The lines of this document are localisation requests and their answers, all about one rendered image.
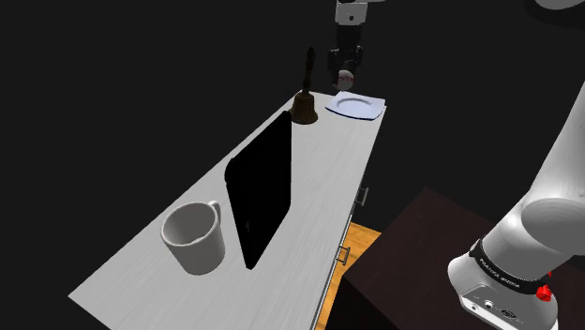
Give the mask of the white baseball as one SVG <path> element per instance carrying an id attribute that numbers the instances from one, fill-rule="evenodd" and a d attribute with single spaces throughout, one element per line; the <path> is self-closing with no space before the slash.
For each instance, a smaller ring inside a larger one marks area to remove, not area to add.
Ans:
<path id="1" fill-rule="evenodd" d="M 339 91 L 348 91 L 353 87 L 354 75 L 347 69 L 341 69 L 337 75 L 336 89 Z"/>

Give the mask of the white square plate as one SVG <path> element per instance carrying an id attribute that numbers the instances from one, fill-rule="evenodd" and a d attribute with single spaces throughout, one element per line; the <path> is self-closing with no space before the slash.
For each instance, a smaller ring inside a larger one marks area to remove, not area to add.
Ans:
<path id="1" fill-rule="evenodd" d="M 325 108 L 333 113 L 359 120 L 375 120 L 385 108 L 385 99 L 340 91 Z"/>

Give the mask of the brown hand bell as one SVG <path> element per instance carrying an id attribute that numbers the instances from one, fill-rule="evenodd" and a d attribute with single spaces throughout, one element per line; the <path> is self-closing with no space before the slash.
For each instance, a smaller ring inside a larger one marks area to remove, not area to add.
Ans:
<path id="1" fill-rule="evenodd" d="M 315 52 L 312 47 L 307 50 L 305 76 L 302 90 L 294 96 L 292 107 L 289 109 L 292 121 L 299 125 L 310 125 L 318 120 L 316 113 L 315 99 L 310 93 L 311 75 L 315 63 Z"/>

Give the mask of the white chest of drawers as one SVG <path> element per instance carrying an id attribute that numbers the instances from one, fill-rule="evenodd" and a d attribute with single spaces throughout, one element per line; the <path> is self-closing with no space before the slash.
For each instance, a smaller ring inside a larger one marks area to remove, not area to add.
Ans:
<path id="1" fill-rule="evenodd" d="M 292 127 L 292 203 L 256 266 L 247 269 L 220 161 L 180 203 L 216 201 L 222 263 L 188 274 L 160 236 L 156 217 L 71 293 L 111 330 L 314 330 L 338 260 L 380 120 L 327 109 Z"/>

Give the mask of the black tablet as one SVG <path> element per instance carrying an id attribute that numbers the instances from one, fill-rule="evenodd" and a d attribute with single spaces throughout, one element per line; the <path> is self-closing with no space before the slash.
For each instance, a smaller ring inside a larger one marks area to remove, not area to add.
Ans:
<path id="1" fill-rule="evenodd" d="M 233 157 L 224 173 L 245 266 L 253 269 L 292 200 L 292 119 L 281 112 Z"/>

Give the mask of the dark robot stand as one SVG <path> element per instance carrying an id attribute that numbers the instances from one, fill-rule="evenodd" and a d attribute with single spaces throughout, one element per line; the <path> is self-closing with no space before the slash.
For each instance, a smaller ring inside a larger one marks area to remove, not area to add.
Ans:
<path id="1" fill-rule="evenodd" d="M 344 273 L 325 330 L 495 330 L 464 310 L 447 275 L 493 226 L 423 189 Z"/>

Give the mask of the white mug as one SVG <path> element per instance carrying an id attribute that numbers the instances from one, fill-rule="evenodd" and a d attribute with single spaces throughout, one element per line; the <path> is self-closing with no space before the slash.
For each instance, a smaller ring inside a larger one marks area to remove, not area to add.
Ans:
<path id="1" fill-rule="evenodd" d="M 220 204 L 188 202 L 177 206 L 163 220 L 160 237 L 187 273 L 202 276 L 212 272 L 226 253 Z"/>

